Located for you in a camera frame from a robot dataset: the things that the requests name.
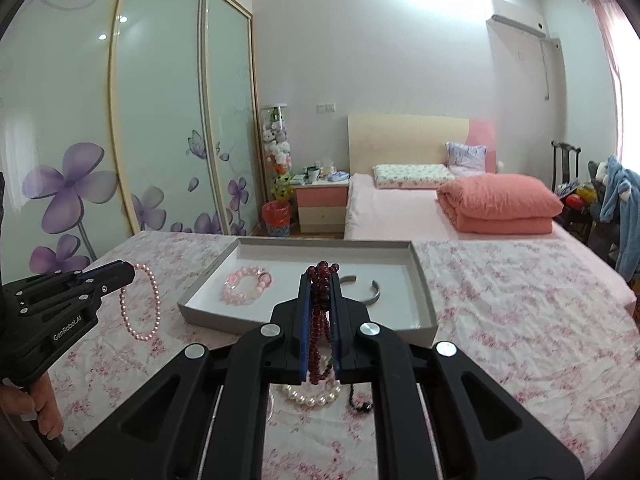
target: wooden floor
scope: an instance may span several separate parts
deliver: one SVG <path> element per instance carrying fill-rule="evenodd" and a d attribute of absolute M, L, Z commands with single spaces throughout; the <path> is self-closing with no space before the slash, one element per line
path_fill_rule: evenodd
<path fill-rule="evenodd" d="M 267 228 L 262 227 L 256 236 L 267 236 Z M 344 233 L 301 233 L 300 224 L 293 224 L 291 226 L 292 238 L 330 238 L 332 240 L 342 240 Z"/>

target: nightstand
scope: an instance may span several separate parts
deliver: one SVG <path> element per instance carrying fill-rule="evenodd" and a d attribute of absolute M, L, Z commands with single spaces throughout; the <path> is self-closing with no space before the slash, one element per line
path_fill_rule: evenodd
<path fill-rule="evenodd" d="M 294 186 L 300 233 L 343 233 L 349 181 Z"/>

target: flower stem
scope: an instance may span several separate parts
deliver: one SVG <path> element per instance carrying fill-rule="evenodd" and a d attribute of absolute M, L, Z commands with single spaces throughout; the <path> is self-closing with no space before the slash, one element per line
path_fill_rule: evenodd
<path fill-rule="evenodd" d="M 82 242 L 84 243 L 84 246 L 86 247 L 86 250 L 89 253 L 89 257 L 91 258 L 91 261 L 94 262 L 98 258 L 95 256 L 94 248 L 91 247 L 91 244 L 89 242 L 89 237 L 86 235 L 86 231 L 84 230 L 84 226 L 82 225 L 82 220 L 78 222 L 78 230 L 80 231 L 80 237 L 82 238 Z"/>

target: blue clothing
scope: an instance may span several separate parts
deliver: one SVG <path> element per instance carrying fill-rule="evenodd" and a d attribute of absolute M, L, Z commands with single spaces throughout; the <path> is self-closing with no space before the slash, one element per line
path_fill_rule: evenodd
<path fill-rule="evenodd" d="M 640 263 L 640 175 L 626 170 L 615 157 L 607 159 L 607 190 L 600 210 L 600 221 L 609 222 L 613 218 L 616 203 L 620 200 L 620 251 L 616 262 L 616 270 L 626 281 L 629 281 Z M 620 194 L 631 191 L 628 200 L 622 200 Z"/>

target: silver screw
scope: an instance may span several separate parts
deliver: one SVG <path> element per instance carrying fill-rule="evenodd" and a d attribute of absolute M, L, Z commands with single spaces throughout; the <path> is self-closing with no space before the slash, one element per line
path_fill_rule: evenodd
<path fill-rule="evenodd" d="M 375 323 L 368 322 L 360 325 L 360 331 L 364 335 L 378 335 L 380 333 L 380 327 Z"/>
<path fill-rule="evenodd" d="M 204 355 L 204 346 L 199 344 L 189 345 L 184 349 L 184 354 L 189 359 L 199 359 Z"/>
<path fill-rule="evenodd" d="M 451 357 L 458 352 L 458 348 L 449 341 L 440 341 L 436 345 L 436 352 L 444 357 Z"/>
<path fill-rule="evenodd" d="M 275 323 L 267 323 L 262 326 L 260 333 L 265 337 L 275 337 L 280 333 L 280 327 Z"/>

